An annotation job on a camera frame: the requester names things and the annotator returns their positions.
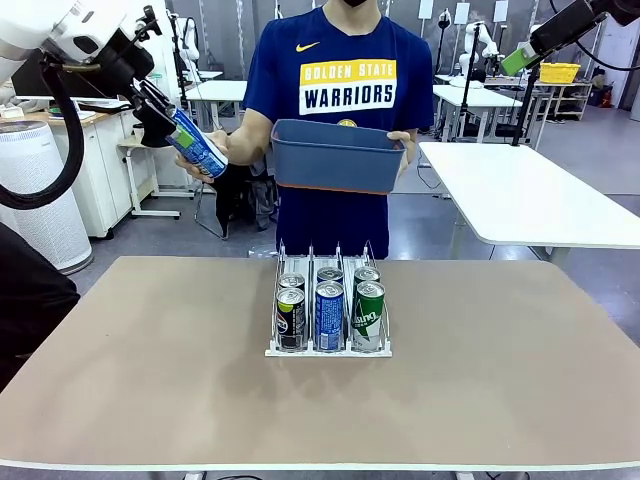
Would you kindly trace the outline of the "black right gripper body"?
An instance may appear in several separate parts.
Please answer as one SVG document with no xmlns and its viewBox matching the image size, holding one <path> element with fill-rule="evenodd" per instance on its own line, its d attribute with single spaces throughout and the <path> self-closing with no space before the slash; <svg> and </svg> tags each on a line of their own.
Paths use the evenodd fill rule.
<svg viewBox="0 0 640 480">
<path fill-rule="evenodd" d="M 609 14 L 621 26 L 640 17 L 639 0 L 593 0 L 592 9 L 596 14 Z"/>
</svg>

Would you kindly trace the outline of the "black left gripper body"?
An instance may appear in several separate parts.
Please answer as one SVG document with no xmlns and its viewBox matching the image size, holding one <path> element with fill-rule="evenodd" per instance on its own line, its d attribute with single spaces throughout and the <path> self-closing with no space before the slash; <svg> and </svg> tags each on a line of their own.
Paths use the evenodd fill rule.
<svg viewBox="0 0 640 480">
<path fill-rule="evenodd" d="M 118 29 L 95 58 L 99 66 L 92 74 L 92 85 L 101 93 L 138 93 L 138 84 L 154 69 L 152 55 L 141 46 L 150 39 L 147 28 L 129 38 Z"/>
</svg>

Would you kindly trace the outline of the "person's right hand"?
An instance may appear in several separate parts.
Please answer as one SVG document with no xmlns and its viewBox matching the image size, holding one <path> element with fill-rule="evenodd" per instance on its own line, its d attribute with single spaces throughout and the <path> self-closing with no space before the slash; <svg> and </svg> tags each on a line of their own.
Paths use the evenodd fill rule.
<svg viewBox="0 0 640 480">
<path fill-rule="evenodd" d="M 228 140 L 229 137 L 224 130 L 218 130 L 211 133 L 205 133 L 204 137 L 208 139 L 210 143 L 212 143 L 221 153 L 221 155 L 225 158 L 225 162 L 229 161 L 229 148 L 228 148 Z M 196 180 L 200 180 L 205 184 L 212 184 L 214 182 L 215 177 L 211 174 L 206 173 L 201 167 L 195 165 L 194 163 L 189 162 L 181 153 L 178 153 L 175 158 L 175 163 L 177 166 L 184 169 L 191 177 Z"/>
</svg>

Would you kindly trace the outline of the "person's left hand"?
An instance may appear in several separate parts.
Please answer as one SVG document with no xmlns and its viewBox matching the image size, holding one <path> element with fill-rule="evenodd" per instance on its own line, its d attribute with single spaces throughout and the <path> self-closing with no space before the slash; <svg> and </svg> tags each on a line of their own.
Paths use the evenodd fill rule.
<svg viewBox="0 0 640 480">
<path fill-rule="evenodd" d="M 403 173 L 415 159 L 417 135 L 418 132 L 416 129 L 405 131 L 391 131 L 387 133 L 387 137 L 389 140 L 400 142 L 405 149 L 396 175 L 396 180 L 399 180 L 401 178 Z"/>
</svg>

